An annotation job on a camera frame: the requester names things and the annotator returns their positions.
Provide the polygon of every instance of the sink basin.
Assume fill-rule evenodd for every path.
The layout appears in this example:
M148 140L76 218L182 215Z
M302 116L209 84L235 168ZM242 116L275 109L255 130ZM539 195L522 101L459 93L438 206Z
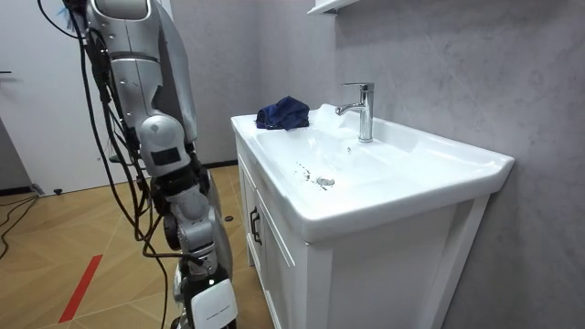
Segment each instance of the sink basin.
M374 120L374 141L357 140L359 114L335 114L333 105L310 111L310 126L256 129L255 115L232 118L275 191L300 218L305 241L373 228L384 222L489 196L514 159Z

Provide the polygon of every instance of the gray wall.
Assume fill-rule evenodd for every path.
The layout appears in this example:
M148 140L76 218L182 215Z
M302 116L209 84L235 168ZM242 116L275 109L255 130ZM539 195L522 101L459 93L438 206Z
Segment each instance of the gray wall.
M260 1L261 102L353 101L516 159L492 197L444 328L585 324L585 5L581 0Z
M0 119L0 190L23 186L30 186L30 179Z
M229 118L260 108L258 8L251 1L173 0L189 56L201 162L236 159Z

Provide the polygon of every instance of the drain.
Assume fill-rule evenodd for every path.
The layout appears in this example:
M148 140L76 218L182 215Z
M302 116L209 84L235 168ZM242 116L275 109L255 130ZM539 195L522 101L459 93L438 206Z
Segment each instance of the drain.
M335 180L329 179L329 178L324 178L324 177L319 177L319 178L317 178L317 184L320 186L331 186L331 185L335 184Z

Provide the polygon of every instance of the chrome faucet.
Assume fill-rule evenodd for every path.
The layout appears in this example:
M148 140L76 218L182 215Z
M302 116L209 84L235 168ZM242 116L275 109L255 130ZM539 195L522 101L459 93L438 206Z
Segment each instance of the chrome faucet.
M344 86L359 86L359 103L337 106L335 113L344 115L348 111L359 111L359 142L370 143L374 125L374 83L344 83Z

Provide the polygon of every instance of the shelf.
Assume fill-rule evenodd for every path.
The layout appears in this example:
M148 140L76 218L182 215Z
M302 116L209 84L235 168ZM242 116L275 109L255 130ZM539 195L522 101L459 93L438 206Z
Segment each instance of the shelf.
M357 1L359 0L315 0L313 9L309 10L307 14L336 14L337 9Z

